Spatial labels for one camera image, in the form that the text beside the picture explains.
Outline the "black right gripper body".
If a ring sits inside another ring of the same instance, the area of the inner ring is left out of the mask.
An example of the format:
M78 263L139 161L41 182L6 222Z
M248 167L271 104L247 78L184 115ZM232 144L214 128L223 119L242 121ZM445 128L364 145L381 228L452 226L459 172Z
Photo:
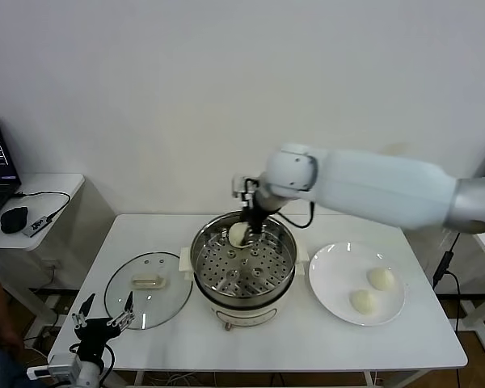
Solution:
M242 208L241 222L246 222L251 230L261 230L268 212L263 209L256 199Z

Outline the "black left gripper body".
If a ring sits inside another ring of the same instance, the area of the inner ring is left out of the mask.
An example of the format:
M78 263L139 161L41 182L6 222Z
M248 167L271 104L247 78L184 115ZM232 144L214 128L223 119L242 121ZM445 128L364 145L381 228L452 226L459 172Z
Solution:
M109 318L92 318L77 325L74 332L80 340L77 350L79 359L101 363L106 344L120 335L120 327L111 323Z

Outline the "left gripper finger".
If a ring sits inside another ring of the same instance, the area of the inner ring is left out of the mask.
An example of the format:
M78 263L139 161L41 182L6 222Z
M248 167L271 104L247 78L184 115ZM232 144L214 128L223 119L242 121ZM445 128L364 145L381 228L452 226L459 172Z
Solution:
M111 327L128 327L134 319L133 292L130 292L124 304L124 309L117 316L111 318L107 325Z
M80 306L77 313L72 313L74 328L79 329L86 326L86 318L91 310L95 294L91 294Z

